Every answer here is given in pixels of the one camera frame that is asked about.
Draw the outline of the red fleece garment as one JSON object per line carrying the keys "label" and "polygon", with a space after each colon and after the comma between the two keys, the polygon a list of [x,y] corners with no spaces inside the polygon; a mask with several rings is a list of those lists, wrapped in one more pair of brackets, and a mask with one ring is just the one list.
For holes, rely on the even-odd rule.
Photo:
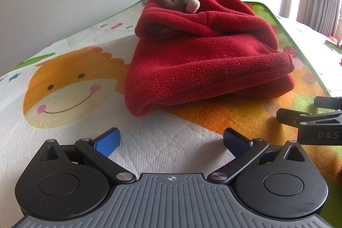
{"label": "red fleece garment", "polygon": [[241,0],[148,0],[125,81],[134,116],[235,94],[277,98],[294,89],[290,54]]}

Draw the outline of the colourful cartoon play mat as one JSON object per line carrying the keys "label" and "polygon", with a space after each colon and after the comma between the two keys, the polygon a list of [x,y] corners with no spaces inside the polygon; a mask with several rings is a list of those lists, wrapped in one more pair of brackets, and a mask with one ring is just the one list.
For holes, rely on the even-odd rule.
{"label": "colourful cartoon play mat", "polygon": [[60,40],[1,77],[1,226],[22,218],[15,185],[40,146],[95,138],[112,127],[121,143],[110,158],[136,175],[202,173],[232,160],[223,132],[281,145],[297,136],[276,120],[279,108],[318,113],[316,96],[329,96],[313,67],[266,5],[249,2],[274,29],[281,51],[293,56],[295,88],[275,99],[231,95],[132,116],[122,86],[138,39],[134,28],[146,0]]}

